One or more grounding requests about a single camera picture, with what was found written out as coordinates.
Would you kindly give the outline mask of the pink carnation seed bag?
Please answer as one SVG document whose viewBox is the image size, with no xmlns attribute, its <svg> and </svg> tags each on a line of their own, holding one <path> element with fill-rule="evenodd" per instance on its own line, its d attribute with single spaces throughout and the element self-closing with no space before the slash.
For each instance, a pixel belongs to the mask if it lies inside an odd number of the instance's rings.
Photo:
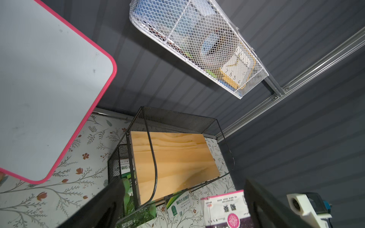
<svg viewBox="0 0 365 228">
<path fill-rule="evenodd" d="M 244 191 L 201 198 L 207 228 L 253 228 Z"/>
</svg>

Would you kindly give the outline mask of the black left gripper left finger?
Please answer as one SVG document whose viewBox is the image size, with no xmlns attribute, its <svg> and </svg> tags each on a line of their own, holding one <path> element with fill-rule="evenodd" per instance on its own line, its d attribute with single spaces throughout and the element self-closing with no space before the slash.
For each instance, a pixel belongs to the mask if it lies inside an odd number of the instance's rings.
<svg viewBox="0 0 365 228">
<path fill-rule="evenodd" d="M 123 181 L 115 179 L 59 227 L 114 228 L 124 207 L 124 195 Z"/>
</svg>

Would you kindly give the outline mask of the green gourd seed bag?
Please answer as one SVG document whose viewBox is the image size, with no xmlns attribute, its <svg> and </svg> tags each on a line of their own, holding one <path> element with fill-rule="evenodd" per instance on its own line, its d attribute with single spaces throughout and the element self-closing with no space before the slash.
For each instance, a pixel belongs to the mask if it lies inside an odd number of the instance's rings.
<svg viewBox="0 0 365 228">
<path fill-rule="evenodd" d="M 182 217 L 185 212 L 191 209 L 194 205 L 192 196 L 189 191 L 186 191 L 171 197 L 166 204 L 166 212 L 169 218 Z"/>
<path fill-rule="evenodd" d="M 124 208 L 119 216 L 117 228 L 136 228 L 156 218 L 156 206 L 151 204 L 136 212 L 133 193 L 132 175 L 130 172 L 129 160 L 120 160 L 121 180 L 125 186 Z"/>
</svg>

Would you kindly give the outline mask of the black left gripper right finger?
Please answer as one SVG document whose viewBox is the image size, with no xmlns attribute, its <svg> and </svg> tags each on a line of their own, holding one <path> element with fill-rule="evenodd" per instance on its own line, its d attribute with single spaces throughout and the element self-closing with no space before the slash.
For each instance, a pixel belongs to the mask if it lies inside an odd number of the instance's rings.
<svg viewBox="0 0 365 228">
<path fill-rule="evenodd" d="M 311 227 L 254 180 L 246 180 L 244 197 L 255 228 Z"/>
</svg>

